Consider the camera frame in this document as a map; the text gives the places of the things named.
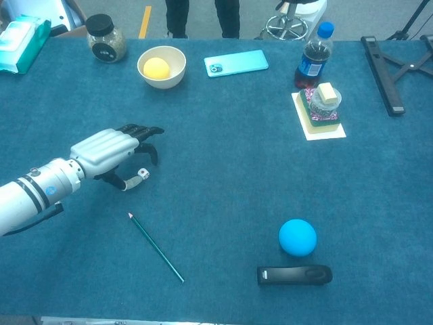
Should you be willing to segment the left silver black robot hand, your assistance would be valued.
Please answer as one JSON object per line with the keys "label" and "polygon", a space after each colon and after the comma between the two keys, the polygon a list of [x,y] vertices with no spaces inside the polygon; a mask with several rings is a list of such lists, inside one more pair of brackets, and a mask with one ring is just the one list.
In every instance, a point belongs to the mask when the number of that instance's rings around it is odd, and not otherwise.
{"label": "left silver black robot hand", "polygon": [[83,170],[87,179],[102,179],[115,188],[125,192],[146,180],[150,173],[141,168],[132,178],[123,180],[115,173],[119,164],[134,154],[149,154],[154,166],[158,164],[158,153],[153,144],[146,139],[163,134],[160,127],[146,127],[128,124],[118,129],[104,129],[83,141],[73,145],[70,158],[74,159]]}

